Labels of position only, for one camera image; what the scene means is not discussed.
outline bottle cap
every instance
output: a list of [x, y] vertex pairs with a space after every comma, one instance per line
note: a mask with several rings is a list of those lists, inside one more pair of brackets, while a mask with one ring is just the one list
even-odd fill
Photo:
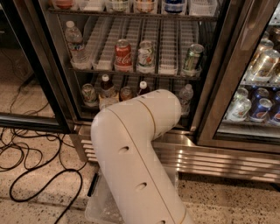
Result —
[[145, 82], [144, 80], [140, 82], [140, 88], [141, 89], [145, 89], [147, 88], [147, 82]]
[[193, 87], [192, 87], [191, 84], [186, 84], [186, 85], [185, 85], [185, 89], [191, 90], [192, 88], [193, 88]]
[[107, 74], [104, 74], [102, 76], [102, 81], [109, 81], [109, 76]]
[[67, 26], [68, 28], [72, 28], [72, 27], [75, 26], [75, 23], [74, 23], [73, 21], [67, 21], [67, 22], [66, 22], [66, 26]]

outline plastic water bottle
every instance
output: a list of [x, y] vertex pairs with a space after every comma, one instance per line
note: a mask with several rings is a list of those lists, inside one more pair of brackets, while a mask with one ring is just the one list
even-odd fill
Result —
[[188, 116], [190, 114], [190, 104], [193, 98], [193, 87], [191, 84], [186, 84], [185, 87], [181, 88], [179, 94], [179, 100], [181, 103], [182, 116]]
[[81, 31], [73, 21], [66, 22], [65, 37], [73, 62], [82, 63], [87, 61], [86, 49], [83, 43]]

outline black cable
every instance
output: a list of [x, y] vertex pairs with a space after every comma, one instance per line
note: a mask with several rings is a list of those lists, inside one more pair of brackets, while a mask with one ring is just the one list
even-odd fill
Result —
[[[16, 202], [26, 202], [28, 200], [31, 200], [33, 198], [35, 198], [36, 196], [38, 196], [40, 193], [42, 193], [59, 175], [65, 173], [65, 172], [75, 172], [79, 175], [80, 177], [80, 187], [79, 187], [79, 190], [77, 191], [77, 193], [74, 195], [73, 199], [70, 201], [70, 203], [68, 204], [68, 206], [64, 209], [64, 211], [62, 212], [62, 214], [59, 216], [59, 218], [55, 221], [55, 223], [58, 223], [59, 220], [62, 218], [62, 216], [67, 212], [67, 210], [71, 207], [71, 205], [74, 203], [74, 201], [77, 199], [78, 195], [80, 194], [81, 192], [81, 188], [82, 188], [82, 183], [83, 183], [83, 178], [81, 176], [81, 173], [80, 173], [80, 170], [83, 169], [85, 167], [85, 165], [87, 163], [85, 163], [79, 170], [76, 170], [76, 169], [68, 169], [66, 168], [62, 161], [61, 161], [61, 157], [60, 157], [60, 153], [61, 153], [61, 148], [62, 148], [62, 145], [65, 144], [65, 145], [68, 145], [70, 147], [73, 147], [72, 145], [69, 145], [67, 143], [64, 143], [63, 139], [65, 137], [65, 135], [63, 137], [60, 137], [60, 135], [55, 135], [55, 134], [39, 134], [38, 132], [36, 132], [36, 136], [27, 136], [26, 134], [28, 133], [28, 130], [21, 130], [21, 129], [11, 129], [10, 130], [10, 133], [12, 134], [12, 137], [11, 137], [11, 140], [9, 143], [5, 143], [4, 142], [4, 132], [7, 131], [6, 128], [3, 128], [2, 130], [2, 133], [0, 135], [0, 142], [3, 144], [3, 146], [0, 148], [0, 156], [2, 155], [2, 153], [4, 153], [4, 151], [6, 151], [7, 149], [9, 148], [14, 148], [14, 149], [17, 149], [19, 151], [21, 151], [21, 158], [16, 162], [16, 164], [14, 164], [12, 167], [1, 167], [3, 169], [2, 172], [4, 171], [9, 171], [11, 169], [14, 169], [16, 168], [17, 166], [19, 166], [23, 160], [24, 160], [24, 168], [27, 170], [25, 171], [24, 173], [22, 173], [19, 177], [16, 178], [16, 180], [13, 181], [13, 183], [11, 184], [10, 186], [10, 190], [9, 190], [9, 195], [10, 195], [10, 198]], [[33, 148], [30, 148], [28, 146], [27, 143], [23, 143], [23, 142], [18, 142], [18, 143], [15, 143], [14, 140], [16, 137], [22, 137], [22, 138], [36, 138], [36, 137], [46, 137], [49, 141], [59, 141], [59, 148], [57, 149], [57, 151], [55, 152], [55, 155], [53, 157], [51, 157], [49, 160], [47, 160], [46, 162], [44, 162], [43, 164], [41, 164], [41, 161], [42, 161], [42, 158], [43, 158], [43, 153], [38, 150], [38, 149], [33, 149]], [[31, 150], [34, 150], [34, 151], [37, 151], [40, 153], [40, 160], [37, 164], [35, 164], [33, 167], [31, 168], [28, 168], [26, 166], [26, 160], [28, 158], [28, 155], [29, 155], [29, 152]], [[48, 164], [50, 164], [57, 156], [59, 156], [59, 161], [61, 163], [61, 165], [63, 166], [63, 168], [65, 170], [63, 171], [60, 171], [59, 173], [57, 173], [54, 177], [52, 177], [43, 187], [42, 189], [40, 189], [38, 192], [36, 192], [34, 195], [32, 195], [31, 197], [27, 198], [27, 199], [17, 199], [13, 196], [13, 188], [15, 186], [15, 184], [22, 178], [24, 177], [25, 175], [27, 175], [28, 173], [30, 172], [33, 172], [33, 171], [36, 171], [37, 169], [40, 169], [42, 168], [43, 166], [46, 166]]]

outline soda can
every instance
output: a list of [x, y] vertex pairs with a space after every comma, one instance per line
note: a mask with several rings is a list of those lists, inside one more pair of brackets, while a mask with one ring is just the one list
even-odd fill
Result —
[[254, 101], [252, 103], [252, 108], [248, 112], [250, 121], [252, 122], [257, 122], [257, 123], [262, 123], [266, 115], [268, 114], [268, 111], [272, 107], [272, 102], [267, 99], [267, 98], [262, 98], [259, 101]]
[[273, 104], [279, 104], [280, 105], [280, 91], [277, 91], [273, 96]]
[[128, 72], [131, 68], [131, 45], [127, 39], [119, 39], [115, 45], [115, 70]]
[[155, 0], [136, 0], [136, 8], [140, 12], [151, 12], [155, 7]]
[[131, 87], [122, 87], [122, 89], [120, 91], [121, 102], [130, 100], [133, 97], [134, 97], [134, 95], [133, 95], [133, 91], [132, 91]]
[[260, 57], [261, 53], [265, 50], [273, 49], [273, 42], [267, 38], [262, 38], [260, 44], [257, 46], [253, 58], [250, 62], [250, 65], [253, 66], [256, 63], [256, 60]]
[[280, 126], [280, 104], [274, 105], [269, 111], [269, 123]]
[[96, 92], [90, 83], [87, 83], [81, 87], [81, 94], [83, 96], [84, 103], [89, 106], [93, 107], [96, 105]]
[[186, 71], [195, 71], [200, 67], [200, 63], [202, 60], [204, 52], [203, 45], [193, 44], [188, 49], [187, 54], [185, 56], [185, 62], [183, 66], [183, 70]]
[[227, 112], [226, 118], [233, 122], [244, 121], [251, 106], [252, 103], [248, 98], [242, 98], [235, 102], [234, 106]]
[[112, 3], [112, 11], [126, 11], [129, 7], [129, 0], [109, 0]]
[[140, 43], [137, 57], [137, 70], [141, 73], [150, 73], [155, 68], [155, 50], [151, 41]]
[[270, 33], [268, 31], [265, 31], [262, 35], [262, 39], [270, 39]]
[[255, 100], [260, 100], [262, 98], [268, 98], [270, 95], [269, 90], [264, 87], [259, 87], [252, 95], [251, 101], [254, 102]]
[[235, 103], [240, 99], [247, 98], [248, 94], [249, 92], [245, 87], [238, 87], [237, 91], [234, 94], [234, 99], [232, 100], [232, 103]]
[[250, 81], [268, 81], [271, 77], [271, 71], [278, 63], [280, 53], [276, 50], [265, 50], [256, 60], [250, 70]]
[[180, 13], [183, 11], [184, 0], [164, 0], [164, 10], [168, 13]]
[[272, 70], [272, 76], [269, 80], [270, 84], [279, 84], [280, 83], [280, 63], [277, 63]]
[[274, 25], [270, 30], [269, 30], [269, 39], [274, 43], [276, 36], [280, 35], [280, 26], [279, 25]]

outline white robotic arm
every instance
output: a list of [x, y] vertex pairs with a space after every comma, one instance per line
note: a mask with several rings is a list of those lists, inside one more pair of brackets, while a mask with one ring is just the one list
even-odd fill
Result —
[[151, 141], [179, 121], [178, 98], [157, 90], [103, 109], [91, 138], [126, 224], [193, 224]]

